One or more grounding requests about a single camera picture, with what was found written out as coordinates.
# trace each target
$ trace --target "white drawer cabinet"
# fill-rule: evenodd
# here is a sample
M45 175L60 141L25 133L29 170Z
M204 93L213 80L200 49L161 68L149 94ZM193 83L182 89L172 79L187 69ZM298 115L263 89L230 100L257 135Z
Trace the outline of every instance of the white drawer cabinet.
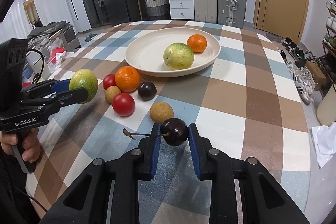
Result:
M169 5L171 9L194 9L194 0L169 0Z
M170 17L175 19L195 19L194 9L170 9Z

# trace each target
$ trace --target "orange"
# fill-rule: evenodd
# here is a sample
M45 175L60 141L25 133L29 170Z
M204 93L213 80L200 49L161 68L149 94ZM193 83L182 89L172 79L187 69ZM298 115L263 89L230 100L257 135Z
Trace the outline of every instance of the orange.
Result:
M115 74L115 83L124 92L136 90L140 85L140 81L140 74L131 66L122 67Z
M201 34L193 34L188 38L187 45L191 47L193 52L203 52L207 47L207 40Z

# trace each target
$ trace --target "white bowl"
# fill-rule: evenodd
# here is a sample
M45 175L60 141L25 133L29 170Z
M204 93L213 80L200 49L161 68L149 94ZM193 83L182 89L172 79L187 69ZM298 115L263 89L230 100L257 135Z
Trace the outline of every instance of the white bowl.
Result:
M187 44L193 34L201 34L207 40L202 53L195 53L194 63L188 69L170 70L163 62L163 52L176 42ZM221 51L219 41L211 34L192 28L166 28L147 33L135 39L126 49L126 62L143 74L156 77L177 77L198 72L211 65Z

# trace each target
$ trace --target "cherry stem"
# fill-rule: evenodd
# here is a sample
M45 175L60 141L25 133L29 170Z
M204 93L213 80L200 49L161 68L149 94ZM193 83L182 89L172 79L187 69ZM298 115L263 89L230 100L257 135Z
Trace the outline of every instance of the cherry stem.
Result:
M133 138L131 135L134 136L169 136L169 133L165 133L165 134L142 134L142 133L132 133L132 132L128 132L126 130L126 128L123 129L123 133L130 137L131 139L135 140L135 138Z

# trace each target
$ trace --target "checkered tablecloth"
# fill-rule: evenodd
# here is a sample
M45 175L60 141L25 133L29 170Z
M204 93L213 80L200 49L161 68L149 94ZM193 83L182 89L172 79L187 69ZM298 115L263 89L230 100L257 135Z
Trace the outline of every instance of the checkered tablecloth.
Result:
M157 96L143 102L132 93L135 112L118 117L104 98L102 79L127 65L124 54L133 40L170 27L214 35L221 45L220 55L193 75L169 79L142 75L142 80L156 85ZM230 157L258 158L300 209L305 209L310 180L305 115L288 69L267 38L201 22L123 23L96 36L52 77L68 79L81 68L96 74L98 93L87 104L62 108L40 128L42 159L27 178L27 192L47 209L93 159L113 160L136 148L140 138L133 141L122 129L150 132L149 109L159 101L170 104L175 117L196 123L199 134ZM211 182L198 181L194 174L188 142L170 147L163 141L154 180L139 182L140 222L208 223L210 195ZM44 211L35 203L34 207L42 217Z

